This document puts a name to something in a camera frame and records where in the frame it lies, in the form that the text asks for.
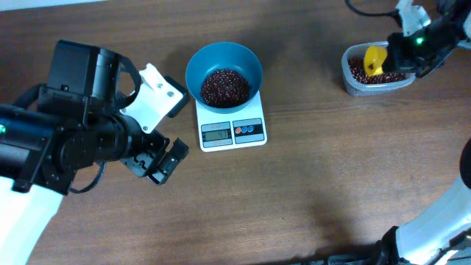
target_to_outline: digital scale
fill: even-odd
[[[245,108],[235,113],[214,113],[196,101],[196,114],[199,145],[204,152],[266,144],[260,91]]]

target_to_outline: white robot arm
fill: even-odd
[[[86,71],[80,76],[84,82],[77,84],[72,75],[81,70],[83,51],[95,54],[86,68],[96,69],[92,76]],[[73,74],[64,70],[63,64],[76,62]],[[64,195],[92,189],[107,161],[120,160],[138,177],[161,185],[188,154],[178,139],[167,152],[169,140],[154,130],[165,116],[177,115],[188,93],[148,64],[134,73],[142,82],[137,82],[132,100],[120,105],[114,81],[121,63],[111,51],[60,41],[48,84],[35,87],[13,106],[0,105],[0,264],[25,264]],[[132,71],[129,63],[125,67]],[[68,101],[57,101],[58,94]],[[26,110],[37,98],[39,111]],[[97,178],[81,191],[71,188],[77,170],[93,162],[101,166]]]

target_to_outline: beans in container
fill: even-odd
[[[237,71],[215,70],[201,87],[201,97],[211,107],[237,107],[249,100],[251,85]]]
[[[384,84],[406,80],[406,75],[404,73],[384,73],[368,77],[364,69],[362,58],[350,58],[348,60],[348,66],[350,67],[353,78],[355,78],[359,83],[365,85]]]

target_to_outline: wooden table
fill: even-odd
[[[192,101],[158,127],[191,149],[167,184],[154,187],[111,163],[97,188],[63,199],[29,262],[321,258],[413,219],[459,176],[471,136],[471,53],[456,51],[443,69],[394,93],[349,96],[345,49],[394,31],[391,19],[359,17],[329,0],[110,1],[0,13],[1,103],[47,80],[59,39],[107,47],[138,68],[151,62],[182,84],[191,56],[222,40],[249,47],[265,71],[267,145],[203,153]],[[96,170],[80,171],[74,187]]]

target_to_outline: yellow spoon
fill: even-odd
[[[382,74],[382,65],[386,57],[388,57],[386,48],[379,46],[369,47],[363,60],[366,74],[369,77]]]

